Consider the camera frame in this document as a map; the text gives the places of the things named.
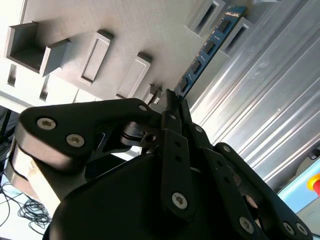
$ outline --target metal screw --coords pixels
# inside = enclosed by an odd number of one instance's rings
[[[285,230],[288,231],[288,233],[290,233],[291,235],[295,235],[295,231],[293,230],[293,228],[289,225],[289,223],[287,222],[283,222],[283,226],[285,228]]]
[[[228,153],[230,153],[230,148],[228,146],[224,145],[223,149],[226,150]]]
[[[254,226],[252,225],[252,223],[246,219],[244,216],[241,216],[239,218],[239,222],[240,222],[240,225],[241,227],[249,234],[254,234],[255,232],[255,229],[254,229]]]
[[[142,111],[147,111],[147,108],[143,105],[139,105],[139,108],[142,110]]]
[[[36,121],[36,124],[39,128],[44,130],[52,130],[57,126],[55,121],[46,117],[40,118],[38,121]]]
[[[200,132],[200,133],[202,133],[202,128],[201,127],[199,127],[199,126],[195,126],[195,129],[198,131],[198,132]]]
[[[175,116],[175,115],[172,115],[172,114],[170,114],[170,117],[171,117],[172,119],[174,119],[174,120],[177,119],[176,116]]]
[[[302,226],[300,223],[296,223],[296,227],[299,229],[300,232],[302,232],[304,235],[308,236],[308,231],[305,229],[304,226]]]
[[[187,199],[179,192],[175,192],[174,194],[172,194],[172,202],[179,209],[186,209],[188,206]]]
[[[85,144],[85,140],[78,134],[70,134],[66,137],[66,142],[75,148],[81,148]]]

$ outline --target silver metal panel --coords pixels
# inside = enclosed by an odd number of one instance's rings
[[[94,82],[109,48],[111,40],[108,37],[109,36],[106,32],[98,31],[94,34],[89,46],[89,50],[83,62],[79,76],[80,79],[89,85]]]
[[[191,109],[213,144],[230,144],[273,188],[320,142],[319,9],[275,4]]]
[[[132,98],[147,74],[150,66],[150,62],[147,59],[144,59],[142,55],[139,54],[136,56],[117,92],[117,95],[125,99]]]

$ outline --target gray surface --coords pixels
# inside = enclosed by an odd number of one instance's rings
[[[37,42],[43,47],[70,39],[71,47],[58,77],[100,99],[115,99],[139,52],[152,57],[152,66],[134,97],[142,99],[149,84],[173,89],[191,64],[210,31],[200,38],[185,25],[198,0],[28,0],[24,23],[39,22]],[[252,6],[251,0],[226,0],[249,7],[247,19],[257,22],[269,3]],[[105,30],[114,39],[91,86],[79,81],[91,37]]]
[[[9,27],[6,58],[42,77],[61,66],[67,40],[61,40],[42,50],[36,43],[38,24],[36,22]]]
[[[40,75],[42,77],[61,67],[62,60],[69,44],[70,42],[65,39],[45,48],[40,67]]]
[[[44,53],[35,48],[38,24],[35,22],[9,27],[5,56],[7,59],[39,73]]]
[[[132,98],[147,74],[150,66],[151,60],[142,54],[138,54],[119,88],[117,96],[125,99]]]
[[[95,81],[99,68],[108,51],[110,41],[111,37],[105,31],[98,31],[94,34],[80,70],[80,78],[85,83],[91,85]]]

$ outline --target rectangular slot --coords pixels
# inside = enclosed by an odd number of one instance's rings
[[[200,68],[201,68],[201,63],[198,60],[196,60],[195,63],[192,65],[191,70],[193,74],[196,75],[199,72]]]
[[[226,3],[222,0],[200,0],[197,2],[198,6],[195,7],[195,12],[191,13],[190,21],[186,27],[198,36],[203,37],[210,31],[210,26]]]
[[[218,31],[225,34],[230,25],[231,25],[231,21],[224,19],[218,26]]]
[[[213,41],[209,41],[209,42],[207,42],[207,44],[204,46],[203,51],[204,51],[206,54],[210,55],[210,54],[212,53],[213,49],[215,49],[215,47],[216,47],[216,44],[214,44]]]
[[[80,78],[86,84],[91,85],[95,81],[110,42],[111,36],[108,33],[104,31],[98,31],[95,33],[80,71]]]
[[[245,33],[245,31],[247,30],[246,27],[242,26],[240,28],[240,30],[236,33],[236,35],[234,36],[234,38],[232,39],[232,41],[229,43],[229,45],[225,48],[224,52],[226,54],[228,54],[230,52],[230,50],[232,49],[232,47],[235,45],[235,43],[238,41],[238,39]]]
[[[210,16],[214,12],[215,8],[216,8],[216,5],[214,5],[212,3],[211,6],[209,7],[209,9],[206,11],[205,15],[203,16],[203,18],[201,19],[201,21],[199,22],[198,26],[196,26],[196,28],[194,30],[194,32],[196,34],[199,34],[200,31],[203,29],[203,27],[206,25],[206,23],[208,22]]]
[[[138,54],[119,88],[117,96],[124,99],[132,98],[150,66],[150,59],[141,53]]]
[[[17,66],[11,64],[7,84],[14,87],[16,84]]]
[[[248,40],[248,34],[250,34],[251,29],[253,29],[253,24],[245,17],[241,17],[222,44],[220,51],[232,58]]]

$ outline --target memory chip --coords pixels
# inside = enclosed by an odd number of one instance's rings
[[[180,91],[183,93],[186,90],[186,86],[188,85],[188,80],[183,77],[179,82]]]
[[[210,55],[212,53],[212,50],[216,47],[216,45],[212,42],[212,41],[209,41],[206,43],[206,45],[204,46],[204,49],[203,51]]]
[[[196,75],[201,68],[201,63],[199,61],[195,61],[195,63],[192,65],[191,70],[194,75]]]
[[[223,34],[225,34],[226,31],[228,30],[230,24],[231,24],[231,21],[224,19],[224,20],[220,23],[220,25],[219,25],[219,27],[218,27],[218,31],[221,32],[221,33],[223,33]]]

